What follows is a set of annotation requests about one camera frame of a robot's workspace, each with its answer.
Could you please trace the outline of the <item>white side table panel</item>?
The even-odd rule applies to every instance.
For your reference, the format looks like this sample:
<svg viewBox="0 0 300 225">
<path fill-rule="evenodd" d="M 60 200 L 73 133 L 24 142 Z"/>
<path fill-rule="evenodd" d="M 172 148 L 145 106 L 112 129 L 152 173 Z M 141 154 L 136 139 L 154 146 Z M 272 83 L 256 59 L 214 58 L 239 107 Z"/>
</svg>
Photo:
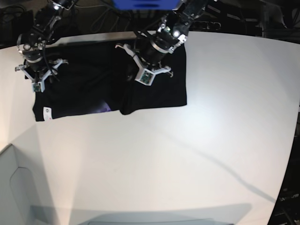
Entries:
<svg viewBox="0 0 300 225">
<path fill-rule="evenodd" d="M 55 201 L 40 146 L 10 144 L 2 150 L 13 163 L 8 186 L 25 225 L 68 225 L 70 209 Z"/>
</svg>

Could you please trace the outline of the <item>black T-shirt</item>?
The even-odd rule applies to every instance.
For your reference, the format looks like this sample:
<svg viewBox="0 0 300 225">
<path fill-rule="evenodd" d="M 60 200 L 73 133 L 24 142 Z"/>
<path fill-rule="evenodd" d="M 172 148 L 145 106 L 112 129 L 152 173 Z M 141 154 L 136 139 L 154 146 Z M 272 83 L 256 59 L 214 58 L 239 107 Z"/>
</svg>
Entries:
<svg viewBox="0 0 300 225">
<path fill-rule="evenodd" d="M 35 95 L 33 113 L 37 122 L 93 113 L 119 111 L 128 115 L 137 110 L 179 107 L 187 104 L 186 50 L 179 47 L 162 65 L 169 74 L 157 75 L 151 86 L 125 81 L 133 59 L 116 42 L 71 45 L 46 49 L 49 60 L 68 60 L 58 69 L 59 82 L 45 82 L 45 91 Z"/>
</svg>

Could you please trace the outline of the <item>blue box overhead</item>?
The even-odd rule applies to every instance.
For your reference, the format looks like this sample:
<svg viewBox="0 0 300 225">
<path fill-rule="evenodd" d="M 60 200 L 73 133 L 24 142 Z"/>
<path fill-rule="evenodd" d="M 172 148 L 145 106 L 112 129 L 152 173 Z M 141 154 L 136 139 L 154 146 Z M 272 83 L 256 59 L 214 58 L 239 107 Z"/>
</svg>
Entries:
<svg viewBox="0 0 300 225">
<path fill-rule="evenodd" d="M 173 10 L 179 0 L 113 0 L 119 10 Z"/>
</svg>

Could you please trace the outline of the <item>black power strip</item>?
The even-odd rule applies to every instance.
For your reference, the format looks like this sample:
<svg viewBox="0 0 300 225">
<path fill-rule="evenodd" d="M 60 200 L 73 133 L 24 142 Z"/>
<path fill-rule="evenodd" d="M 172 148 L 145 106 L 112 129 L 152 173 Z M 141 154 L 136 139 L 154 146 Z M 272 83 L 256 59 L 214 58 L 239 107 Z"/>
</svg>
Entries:
<svg viewBox="0 0 300 225">
<path fill-rule="evenodd" d="M 189 28 L 190 31 L 209 31 L 215 32 L 221 29 L 218 22 L 196 21 Z"/>
</svg>

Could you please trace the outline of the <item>black equipment with white lettering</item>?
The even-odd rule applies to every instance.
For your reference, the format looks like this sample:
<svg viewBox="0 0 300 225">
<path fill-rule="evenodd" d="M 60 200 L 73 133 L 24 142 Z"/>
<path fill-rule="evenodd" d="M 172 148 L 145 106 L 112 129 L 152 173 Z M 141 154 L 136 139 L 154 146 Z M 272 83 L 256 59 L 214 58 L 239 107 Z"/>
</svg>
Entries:
<svg viewBox="0 0 300 225">
<path fill-rule="evenodd" d="M 300 223 L 300 137 L 295 136 L 283 183 L 269 225 Z"/>
</svg>

